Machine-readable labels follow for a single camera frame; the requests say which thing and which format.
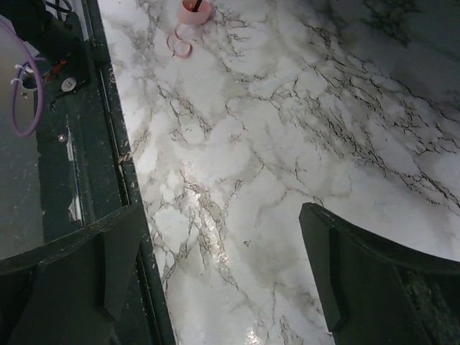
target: purple tube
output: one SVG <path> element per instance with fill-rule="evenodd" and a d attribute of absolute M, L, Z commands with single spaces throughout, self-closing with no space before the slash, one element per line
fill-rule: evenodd
<path fill-rule="evenodd" d="M 13 124 L 13 130 L 14 133 L 18 137 L 28 137 L 31 135 L 35 129 L 38 127 L 38 124 L 40 122 L 40 119 L 42 118 L 42 112 L 43 112 L 43 83 L 42 79 L 40 77 L 40 71 L 37 67 L 37 64 L 35 63 L 35 59 L 32 57 L 30 54 L 29 50 L 27 49 L 26 45 L 23 43 L 23 41 L 20 40 L 19 37 L 17 37 L 16 33 L 8 26 L 6 22 L 0 19 L 0 26 L 3 27 L 6 30 L 6 33 L 11 36 L 11 38 L 18 44 L 18 46 L 22 49 L 24 54 L 27 56 L 27 62 L 22 64 L 22 66 L 30 65 L 32 70 L 34 71 L 34 77 L 35 77 L 35 83 L 37 84 L 37 111 L 35 112 L 35 118 L 32 124 L 30 125 L 29 129 L 26 130 L 25 132 L 21 132 L 17 126 L 16 122 L 16 97 L 17 97 L 17 88 L 18 88 L 18 81 L 13 82 L 13 96 L 11 98 L 11 122 Z M 16 75 L 16 78 L 19 78 L 21 75 L 21 70 L 18 70 L 18 73 Z"/>

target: gray marble veining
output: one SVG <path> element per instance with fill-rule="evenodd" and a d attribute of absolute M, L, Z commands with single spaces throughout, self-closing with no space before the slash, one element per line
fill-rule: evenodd
<path fill-rule="evenodd" d="M 460 259 L 457 1 L 216 0 L 189 60 L 179 1 L 99 4 L 179 344 L 334 343 L 304 202 Z"/>

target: white marble countertop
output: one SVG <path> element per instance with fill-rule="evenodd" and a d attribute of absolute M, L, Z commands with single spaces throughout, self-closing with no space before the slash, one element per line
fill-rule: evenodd
<path fill-rule="evenodd" d="M 460 8 L 387 2 L 215 0 L 181 60 L 179 1 L 99 0 L 178 344 L 334 343 L 308 201 L 460 260 Z"/>

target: screw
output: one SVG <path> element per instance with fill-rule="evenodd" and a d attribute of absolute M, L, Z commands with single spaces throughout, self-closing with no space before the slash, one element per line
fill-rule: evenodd
<path fill-rule="evenodd" d="M 60 89 L 64 92 L 71 92 L 77 86 L 77 80 L 75 78 L 67 78 L 63 81 Z"/>

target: black straw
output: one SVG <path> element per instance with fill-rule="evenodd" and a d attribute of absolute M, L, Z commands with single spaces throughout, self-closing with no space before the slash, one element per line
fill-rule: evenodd
<path fill-rule="evenodd" d="M 198 12 L 198 9 L 200 8 L 202 0 L 196 0 L 195 6 L 192 9 L 192 12 Z"/>

